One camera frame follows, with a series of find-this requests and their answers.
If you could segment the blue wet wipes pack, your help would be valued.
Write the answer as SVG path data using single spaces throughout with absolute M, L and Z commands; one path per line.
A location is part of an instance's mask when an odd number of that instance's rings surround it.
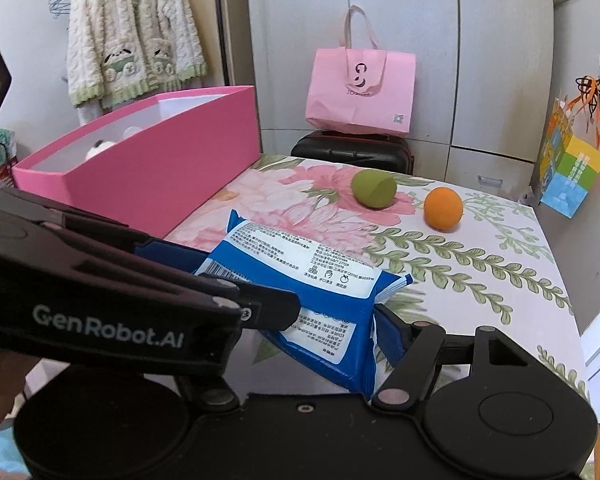
M 411 275 L 380 270 L 237 211 L 196 273 L 296 294 L 298 318 L 286 330 L 265 330 L 263 336 L 300 364 L 366 398 L 376 379 L 374 307 L 413 283 Z

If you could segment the orange soft ball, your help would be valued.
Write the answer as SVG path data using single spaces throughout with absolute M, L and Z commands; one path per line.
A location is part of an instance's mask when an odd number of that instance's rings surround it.
M 435 188 L 430 191 L 422 205 L 424 221 L 431 229 L 453 231 L 464 214 L 463 201 L 452 188 Z

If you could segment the green soft ball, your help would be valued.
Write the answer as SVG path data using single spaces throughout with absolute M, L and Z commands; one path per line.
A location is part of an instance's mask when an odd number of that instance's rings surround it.
M 370 209 L 390 207 L 396 197 L 398 185 L 391 174 L 364 169 L 351 180 L 351 192 L 358 203 Z

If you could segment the pink storage box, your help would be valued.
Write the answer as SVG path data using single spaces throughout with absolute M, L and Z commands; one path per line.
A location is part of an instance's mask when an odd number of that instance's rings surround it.
M 141 132 L 123 140 L 126 128 Z M 98 140 L 118 141 L 86 160 Z M 254 90 L 161 93 L 73 130 L 14 168 L 23 191 L 164 237 L 260 157 Z

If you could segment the floral tablecloth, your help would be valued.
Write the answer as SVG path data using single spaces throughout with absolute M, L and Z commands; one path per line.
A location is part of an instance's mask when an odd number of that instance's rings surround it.
M 407 322 L 435 322 L 456 334 L 477 326 L 502 330 L 580 396 L 588 380 L 567 287 L 533 210 L 461 188 L 464 214 L 452 232 L 422 218 L 438 182 L 398 181 L 385 211 L 358 204 L 352 166 L 264 155 L 194 210 L 169 234 L 203 252 L 222 240 L 232 212 L 317 240 L 413 281 L 390 309 Z

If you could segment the white brown plush dog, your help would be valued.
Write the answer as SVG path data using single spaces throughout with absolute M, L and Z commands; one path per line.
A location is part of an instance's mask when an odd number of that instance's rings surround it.
M 120 142 L 123 140 L 129 139 L 134 134 L 141 132 L 142 129 L 140 127 L 129 127 L 126 128 L 122 133 L 122 138 Z M 85 159 L 90 160 L 96 155 L 102 153 L 103 151 L 108 150 L 108 148 L 112 148 L 114 145 L 118 144 L 118 141 L 109 141 L 109 140 L 98 140 L 94 143 L 94 145 L 87 151 Z

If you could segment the black suitcase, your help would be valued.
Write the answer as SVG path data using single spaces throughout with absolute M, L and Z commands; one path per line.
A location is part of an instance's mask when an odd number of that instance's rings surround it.
M 407 142 L 398 136 L 332 130 L 315 130 L 304 136 L 294 144 L 291 156 L 396 174 L 412 174 L 415 163 Z

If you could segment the cream green knit cardigan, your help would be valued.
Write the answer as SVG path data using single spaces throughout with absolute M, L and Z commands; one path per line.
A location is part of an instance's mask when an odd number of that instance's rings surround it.
M 71 0 L 66 61 L 82 125 L 208 72 L 189 0 Z

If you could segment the pink paper shopping bag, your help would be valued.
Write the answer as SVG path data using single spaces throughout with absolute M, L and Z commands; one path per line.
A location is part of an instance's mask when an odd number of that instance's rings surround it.
M 372 46 L 352 48 L 355 13 L 365 14 L 359 6 L 350 6 L 338 48 L 316 51 L 306 121 L 317 129 L 404 138 L 411 125 L 416 56 L 381 49 L 370 22 L 365 26 Z

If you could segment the colourful hanging gift bag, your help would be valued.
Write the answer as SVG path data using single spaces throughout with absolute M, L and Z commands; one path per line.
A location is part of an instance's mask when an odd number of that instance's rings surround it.
M 572 218 L 600 174 L 600 81 L 576 80 L 572 99 L 554 101 L 539 159 L 540 203 Z

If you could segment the grey wardrobe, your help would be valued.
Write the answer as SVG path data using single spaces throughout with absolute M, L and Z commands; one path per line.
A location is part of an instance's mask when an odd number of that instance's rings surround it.
M 518 198 L 545 120 L 553 0 L 216 0 L 254 79 L 262 150 L 305 134 L 407 140 L 423 177 Z

